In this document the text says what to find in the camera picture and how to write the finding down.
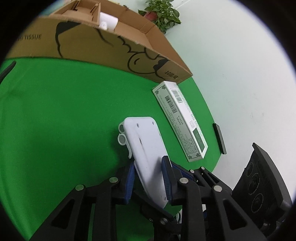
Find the white object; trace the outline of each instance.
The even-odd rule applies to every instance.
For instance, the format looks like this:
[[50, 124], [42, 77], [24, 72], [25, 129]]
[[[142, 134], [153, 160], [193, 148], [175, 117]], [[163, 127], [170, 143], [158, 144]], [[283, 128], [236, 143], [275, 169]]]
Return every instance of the white object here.
[[114, 31], [117, 23], [118, 23], [118, 18], [111, 16], [109, 14], [106, 14], [104, 12], [100, 12], [100, 23], [105, 22], [107, 24], [107, 29], [109, 31]]
[[119, 124], [118, 142], [127, 145], [129, 158], [135, 158], [135, 168], [146, 194], [161, 208], [166, 198], [161, 159], [167, 156], [156, 121], [151, 117], [128, 117]]
[[107, 23], [106, 22], [100, 22], [100, 26], [99, 26], [101, 29], [103, 29], [103, 30], [107, 30], [108, 29], [108, 27], [107, 27]]
[[207, 143], [182, 92], [175, 82], [163, 81], [153, 89], [188, 161], [203, 159]]

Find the red flower pot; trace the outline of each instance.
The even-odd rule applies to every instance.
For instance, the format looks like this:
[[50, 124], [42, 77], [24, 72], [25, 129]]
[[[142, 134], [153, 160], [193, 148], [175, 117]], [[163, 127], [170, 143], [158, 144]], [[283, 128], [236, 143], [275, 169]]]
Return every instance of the red flower pot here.
[[144, 15], [145, 18], [147, 18], [150, 21], [156, 21], [158, 16], [156, 14], [156, 12], [148, 12]]

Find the green tablecloth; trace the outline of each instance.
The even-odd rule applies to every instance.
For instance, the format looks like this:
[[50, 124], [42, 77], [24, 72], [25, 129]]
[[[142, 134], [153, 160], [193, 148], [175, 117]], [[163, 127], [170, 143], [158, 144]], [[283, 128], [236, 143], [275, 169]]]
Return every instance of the green tablecloth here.
[[[172, 161], [214, 169], [220, 152], [213, 118], [192, 78], [179, 87], [209, 148], [203, 160], [189, 163], [152, 94], [157, 83], [78, 61], [15, 60], [0, 85], [0, 199], [27, 240], [73, 187], [97, 185], [125, 165], [128, 151], [117, 136], [126, 117], [153, 117]], [[117, 230], [119, 241], [153, 236], [133, 202], [117, 207]]]

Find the barcode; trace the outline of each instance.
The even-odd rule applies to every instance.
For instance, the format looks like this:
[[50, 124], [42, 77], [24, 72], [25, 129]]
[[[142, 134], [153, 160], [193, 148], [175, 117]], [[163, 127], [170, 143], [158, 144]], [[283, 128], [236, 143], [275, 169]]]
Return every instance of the barcode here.
[[179, 92], [177, 90], [172, 90], [172, 93], [174, 94], [176, 100], [178, 101], [178, 103], [183, 103], [180, 95], [179, 95]]
[[168, 105], [170, 106], [170, 109], [171, 109], [172, 112], [175, 114], [175, 113], [177, 112], [177, 109], [176, 109], [176, 107], [174, 106], [172, 100], [170, 99], [169, 96], [166, 96], [165, 99], [166, 99]]

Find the brown cardboard box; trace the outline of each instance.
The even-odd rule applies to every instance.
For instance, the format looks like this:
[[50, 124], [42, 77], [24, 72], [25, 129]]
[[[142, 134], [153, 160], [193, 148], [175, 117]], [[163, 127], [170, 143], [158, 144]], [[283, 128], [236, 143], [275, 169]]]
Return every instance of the brown cardboard box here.
[[22, 33], [7, 58], [52, 57], [86, 61], [159, 83], [163, 80], [180, 83], [192, 76], [154, 23], [107, 0], [96, 2], [100, 3], [97, 10], [119, 19], [114, 32], [99, 29], [99, 22], [93, 21], [94, 16], [92, 19], [72, 13], [66, 16], [63, 13], [75, 8], [67, 5], [51, 16], [38, 17]]

